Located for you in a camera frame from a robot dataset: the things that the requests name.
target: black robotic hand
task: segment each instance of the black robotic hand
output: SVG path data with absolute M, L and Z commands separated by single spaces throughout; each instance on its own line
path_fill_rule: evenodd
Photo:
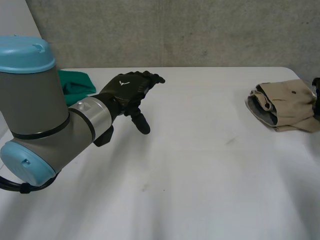
M 131 116 L 137 129 L 143 134 L 149 134 L 150 126 L 139 106 L 147 92 L 158 83 L 164 84 L 165 80 L 158 74 L 152 74 L 148 71 L 119 74 L 95 97 L 100 100 L 108 99 L 107 107 L 112 115 L 112 120 L 121 114 Z

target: light blue cap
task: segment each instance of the light blue cap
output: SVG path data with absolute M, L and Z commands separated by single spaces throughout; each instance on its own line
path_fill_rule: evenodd
M 0 150 L 0 157 L 14 175 L 32 186 L 42 186 L 56 175 L 41 157 L 13 141 L 5 143 Z
M 34 36 L 0 36 L 0 72 L 33 74 L 56 64 L 49 44 Z

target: folded beige fabric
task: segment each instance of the folded beige fabric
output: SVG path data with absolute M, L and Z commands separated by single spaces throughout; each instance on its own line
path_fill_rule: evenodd
M 313 133 L 320 130 L 320 122 L 313 117 L 316 99 L 298 79 L 261 83 L 251 91 L 245 104 L 257 119 L 277 132 L 300 129 Z

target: black ring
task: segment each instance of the black ring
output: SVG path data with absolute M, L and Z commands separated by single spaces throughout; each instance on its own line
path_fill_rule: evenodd
M 70 123 L 70 113 L 68 113 L 68 117 L 63 123 L 61 123 L 59 126 L 56 126 L 55 128 L 52 128 L 48 131 L 38 132 L 38 133 L 34 133 L 34 134 L 19 134 L 19 133 L 15 133 L 15 132 L 11 132 L 11 133 L 17 139 L 23 139 L 23 140 L 41 139 L 41 138 L 45 138 L 45 137 L 48 137 L 48 136 L 51 136 L 53 134 L 60 132 L 69 123 Z
M 95 140 L 96 138 L 96 131 L 94 126 L 92 125 L 92 123 L 90 122 L 90 120 L 87 118 L 86 115 L 84 115 L 81 111 L 75 109 L 75 108 L 69 108 L 70 112 L 74 112 L 75 114 L 78 114 L 84 121 L 85 123 L 88 125 L 90 131 L 91 131 L 91 135 L 92 135 L 92 142 Z

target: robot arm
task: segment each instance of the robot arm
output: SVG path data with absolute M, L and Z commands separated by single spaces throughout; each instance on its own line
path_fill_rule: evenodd
M 21 180 L 42 186 L 92 142 L 108 143 L 117 116 L 131 116 L 143 134 L 150 127 L 141 100 L 165 80 L 149 72 L 113 78 L 103 90 L 67 108 L 55 59 L 36 37 L 0 37 L 0 110 L 13 139 L 0 151 Z

